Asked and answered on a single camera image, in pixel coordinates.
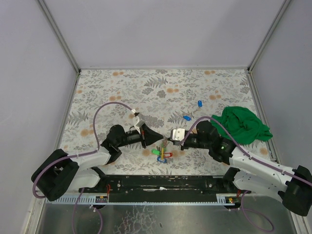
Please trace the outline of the spiral keyring with yellow handle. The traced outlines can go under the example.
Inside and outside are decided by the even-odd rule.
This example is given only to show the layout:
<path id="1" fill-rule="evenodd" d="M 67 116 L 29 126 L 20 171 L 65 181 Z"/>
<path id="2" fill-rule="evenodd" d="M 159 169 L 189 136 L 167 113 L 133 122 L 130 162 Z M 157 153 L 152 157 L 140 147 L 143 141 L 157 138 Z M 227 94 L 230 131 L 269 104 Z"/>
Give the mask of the spiral keyring with yellow handle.
<path id="1" fill-rule="evenodd" d="M 160 147 L 152 149 L 151 153 L 156 156 L 156 160 L 161 163 L 167 163 L 167 159 L 171 158 L 173 154 L 167 151 L 168 139 L 164 137 Z"/>

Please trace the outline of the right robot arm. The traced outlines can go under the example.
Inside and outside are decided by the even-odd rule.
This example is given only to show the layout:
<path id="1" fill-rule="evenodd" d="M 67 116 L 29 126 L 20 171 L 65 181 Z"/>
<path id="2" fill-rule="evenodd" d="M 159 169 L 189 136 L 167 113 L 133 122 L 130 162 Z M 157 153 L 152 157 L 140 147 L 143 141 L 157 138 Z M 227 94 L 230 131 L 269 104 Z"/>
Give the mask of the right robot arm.
<path id="1" fill-rule="evenodd" d="M 307 216 L 312 206 L 312 175 L 309 169 L 284 166 L 257 156 L 222 137 L 209 121 L 196 125 L 196 133 L 178 128 L 171 140 L 181 149 L 207 149 L 218 162 L 229 165 L 227 175 L 236 188 L 280 201 L 289 211 Z"/>

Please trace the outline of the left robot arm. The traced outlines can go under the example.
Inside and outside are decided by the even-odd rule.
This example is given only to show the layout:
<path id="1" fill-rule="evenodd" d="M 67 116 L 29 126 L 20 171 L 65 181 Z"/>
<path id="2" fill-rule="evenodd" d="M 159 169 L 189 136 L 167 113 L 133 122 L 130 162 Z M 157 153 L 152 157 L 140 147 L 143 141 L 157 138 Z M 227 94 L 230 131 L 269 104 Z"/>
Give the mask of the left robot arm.
<path id="1" fill-rule="evenodd" d="M 100 180 L 94 168 L 115 162 L 122 154 L 120 147 L 141 143 L 146 148 L 162 139 L 163 135 L 146 124 L 128 132 L 121 125 L 114 125 L 96 150 L 69 155 L 56 149 L 31 176 L 33 195 L 55 201 L 67 191 L 93 188 Z"/>

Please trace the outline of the blue tag key lower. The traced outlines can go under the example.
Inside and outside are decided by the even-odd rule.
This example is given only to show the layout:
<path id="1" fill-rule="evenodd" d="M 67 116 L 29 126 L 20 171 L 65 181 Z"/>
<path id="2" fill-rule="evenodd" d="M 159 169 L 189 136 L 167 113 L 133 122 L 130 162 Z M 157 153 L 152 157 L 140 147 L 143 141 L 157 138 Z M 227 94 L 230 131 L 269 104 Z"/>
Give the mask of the blue tag key lower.
<path id="1" fill-rule="evenodd" d="M 192 120 L 192 118 L 189 117 L 189 116 L 183 116 L 183 118 L 184 118 L 186 121 L 191 121 L 191 120 Z"/>

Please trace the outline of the blue tag key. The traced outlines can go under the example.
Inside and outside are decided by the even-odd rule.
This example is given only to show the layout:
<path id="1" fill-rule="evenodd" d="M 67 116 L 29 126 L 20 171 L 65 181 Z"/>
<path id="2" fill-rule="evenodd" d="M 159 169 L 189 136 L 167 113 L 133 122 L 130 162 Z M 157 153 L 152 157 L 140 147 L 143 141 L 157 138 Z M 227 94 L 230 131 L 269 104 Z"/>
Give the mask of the blue tag key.
<path id="1" fill-rule="evenodd" d="M 202 101 L 201 101 L 201 100 L 199 100 L 199 101 L 197 102 L 197 107 L 196 107 L 196 109 L 194 110 L 194 112 L 198 112 L 198 111 L 200 111 L 200 110 L 201 110 L 201 108 L 202 108 Z"/>
<path id="2" fill-rule="evenodd" d="M 186 121 L 191 121 L 191 120 L 192 120 L 192 118 L 189 117 L 189 116 L 183 116 L 183 118 L 184 118 Z"/>

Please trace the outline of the blue tag key upper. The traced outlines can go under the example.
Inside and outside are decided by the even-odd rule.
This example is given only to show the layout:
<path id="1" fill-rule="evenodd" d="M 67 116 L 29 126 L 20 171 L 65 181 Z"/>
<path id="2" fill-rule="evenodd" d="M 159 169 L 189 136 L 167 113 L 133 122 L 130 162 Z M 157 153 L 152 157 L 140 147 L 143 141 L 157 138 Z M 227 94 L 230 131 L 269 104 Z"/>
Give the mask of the blue tag key upper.
<path id="1" fill-rule="evenodd" d="M 202 101 L 201 101 L 201 100 L 199 100 L 199 101 L 197 102 L 197 107 L 196 107 L 196 109 L 194 110 L 194 112 L 198 112 L 198 111 L 200 111 L 200 110 L 201 110 L 201 108 L 202 108 Z"/>

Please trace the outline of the floral table mat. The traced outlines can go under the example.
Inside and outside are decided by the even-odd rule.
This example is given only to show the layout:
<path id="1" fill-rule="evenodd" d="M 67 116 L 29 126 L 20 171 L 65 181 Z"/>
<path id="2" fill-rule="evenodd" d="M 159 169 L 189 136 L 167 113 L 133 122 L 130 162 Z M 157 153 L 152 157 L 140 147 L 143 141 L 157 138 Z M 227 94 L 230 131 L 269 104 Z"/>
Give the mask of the floral table mat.
<path id="1" fill-rule="evenodd" d="M 194 112 L 197 102 L 202 108 Z M 230 70 L 83 70 L 80 73 L 59 147 L 72 153 L 89 152 L 102 143 L 116 124 L 128 131 L 135 109 L 148 127 L 165 136 L 175 128 L 188 129 L 202 116 L 220 116 L 227 106 L 256 112 L 249 78 L 243 69 Z M 116 175 L 223 175 L 228 166 L 213 160 L 202 149 L 173 154 L 167 163 L 156 160 L 154 143 L 121 148 L 121 156 L 102 166 Z"/>

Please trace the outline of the green cloth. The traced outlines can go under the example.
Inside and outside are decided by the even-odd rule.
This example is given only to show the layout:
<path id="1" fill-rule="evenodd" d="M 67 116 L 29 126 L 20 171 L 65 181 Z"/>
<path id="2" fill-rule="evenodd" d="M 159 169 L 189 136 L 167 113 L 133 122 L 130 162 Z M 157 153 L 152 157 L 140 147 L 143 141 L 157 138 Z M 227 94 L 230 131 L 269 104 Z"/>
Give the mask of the green cloth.
<path id="1" fill-rule="evenodd" d="M 248 108 L 239 106 L 225 107 L 221 116 L 213 115 L 216 121 L 211 124 L 218 133 L 238 144 L 249 145 L 255 140 L 268 141 L 273 137 L 270 128 Z"/>

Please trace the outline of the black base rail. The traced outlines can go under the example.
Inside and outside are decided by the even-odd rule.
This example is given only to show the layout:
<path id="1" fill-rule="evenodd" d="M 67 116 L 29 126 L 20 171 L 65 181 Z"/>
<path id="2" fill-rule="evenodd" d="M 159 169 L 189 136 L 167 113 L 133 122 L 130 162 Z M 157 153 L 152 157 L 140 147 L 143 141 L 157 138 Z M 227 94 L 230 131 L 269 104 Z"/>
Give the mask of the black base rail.
<path id="1" fill-rule="evenodd" d="M 237 194 L 234 183 L 211 175 L 106 175 L 84 193 L 124 194 L 128 191 L 197 191 L 208 194 Z"/>

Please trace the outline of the left aluminium frame post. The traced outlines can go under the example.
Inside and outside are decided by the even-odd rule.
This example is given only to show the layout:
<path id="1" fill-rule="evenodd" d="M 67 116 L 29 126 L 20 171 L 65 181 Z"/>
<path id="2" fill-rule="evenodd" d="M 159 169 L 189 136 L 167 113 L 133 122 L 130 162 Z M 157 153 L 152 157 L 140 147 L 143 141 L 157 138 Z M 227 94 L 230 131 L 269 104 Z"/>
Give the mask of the left aluminium frame post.
<path id="1" fill-rule="evenodd" d="M 35 0 L 37 3 L 39 9 L 42 11 L 44 17 L 46 18 L 53 34 L 55 35 L 61 49 L 63 50 L 65 56 L 67 57 L 70 65 L 72 66 L 73 70 L 76 74 L 79 74 L 81 71 L 80 66 L 78 65 L 76 59 L 74 58 L 74 55 L 72 54 L 62 32 L 60 31 L 46 1 L 44 0 Z"/>

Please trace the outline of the aluminium frame post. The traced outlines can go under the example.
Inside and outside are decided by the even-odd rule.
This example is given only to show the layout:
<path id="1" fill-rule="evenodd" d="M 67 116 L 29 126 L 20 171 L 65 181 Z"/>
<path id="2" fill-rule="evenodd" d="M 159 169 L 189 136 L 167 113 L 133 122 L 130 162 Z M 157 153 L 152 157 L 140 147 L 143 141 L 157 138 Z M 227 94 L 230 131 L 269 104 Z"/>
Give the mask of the aluminium frame post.
<path id="1" fill-rule="evenodd" d="M 274 17 L 268 31 L 265 34 L 265 37 L 263 38 L 259 48 L 256 51 L 256 54 L 254 55 L 253 59 L 251 60 L 250 64 L 247 67 L 247 70 L 249 73 L 252 72 L 254 67 L 256 66 L 257 61 L 260 59 L 263 51 L 266 48 L 266 45 L 270 41 L 271 37 L 273 36 L 273 33 L 275 32 L 277 26 L 279 25 L 279 22 L 283 18 L 284 14 L 288 10 L 290 4 L 292 3 L 292 0 L 284 0 L 281 7 L 279 8 L 276 16 Z"/>
<path id="2" fill-rule="evenodd" d="M 61 49 L 63 50 L 65 56 L 67 57 L 70 65 L 72 66 L 73 70 L 76 74 L 79 74 L 81 71 L 80 66 L 78 65 L 76 59 L 74 58 L 74 55 L 72 54 L 62 32 L 60 31 L 46 1 L 44 0 L 35 0 L 37 3 L 39 9 L 42 11 L 44 17 L 46 18 L 53 34 L 55 35 Z"/>

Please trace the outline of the right aluminium frame post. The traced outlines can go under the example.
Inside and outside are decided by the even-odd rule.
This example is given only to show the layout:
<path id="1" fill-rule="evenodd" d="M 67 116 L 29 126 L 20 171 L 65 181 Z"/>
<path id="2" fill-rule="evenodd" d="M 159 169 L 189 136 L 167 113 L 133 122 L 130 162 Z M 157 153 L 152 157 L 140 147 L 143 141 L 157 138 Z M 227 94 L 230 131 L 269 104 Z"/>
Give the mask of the right aluminium frame post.
<path id="1" fill-rule="evenodd" d="M 273 36 L 273 33 L 275 32 L 277 26 L 279 25 L 279 22 L 283 18 L 284 14 L 288 10 L 290 4 L 292 3 L 292 0 L 284 0 L 281 7 L 279 8 L 276 16 L 274 17 L 268 31 L 265 34 L 265 37 L 263 38 L 259 48 L 256 51 L 256 54 L 254 55 L 253 59 L 251 60 L 250 64 L 247 67 L 247 70 L 249 73 L 252 72 L 254 67 L 256 66 L 257 61 L 260 59 L 263 51 L 266 48 L 266 45 L 270 41 L 271 37 Z"/>

